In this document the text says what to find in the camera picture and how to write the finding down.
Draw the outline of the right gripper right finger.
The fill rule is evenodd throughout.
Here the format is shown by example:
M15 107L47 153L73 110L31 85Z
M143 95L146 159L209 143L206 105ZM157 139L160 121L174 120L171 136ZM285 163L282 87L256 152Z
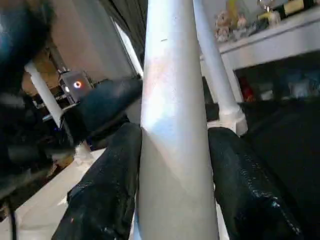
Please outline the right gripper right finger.
M301 223L254 151L232 130L208 130L215 185L231 240L303 240Z

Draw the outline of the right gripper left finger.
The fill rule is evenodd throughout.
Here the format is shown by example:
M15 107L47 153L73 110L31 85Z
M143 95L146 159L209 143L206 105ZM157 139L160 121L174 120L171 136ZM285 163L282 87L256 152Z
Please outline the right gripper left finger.
M127 240L139 181L142 130L123 124L102 155L67 194L54 240Z

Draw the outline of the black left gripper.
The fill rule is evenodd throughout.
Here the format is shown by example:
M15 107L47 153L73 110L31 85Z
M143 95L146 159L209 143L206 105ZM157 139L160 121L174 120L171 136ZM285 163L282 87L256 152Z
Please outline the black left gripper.
M1 92L1 173L40 170L74 154L74 147L62 143L60 131L43 122L30 96Z

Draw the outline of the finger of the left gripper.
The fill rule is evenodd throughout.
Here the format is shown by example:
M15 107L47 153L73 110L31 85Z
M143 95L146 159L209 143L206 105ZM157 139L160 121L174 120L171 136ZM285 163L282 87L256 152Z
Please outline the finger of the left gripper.
M60 117L60 142L76 146L119 124L125 111L142 96L139 76L104 80Z

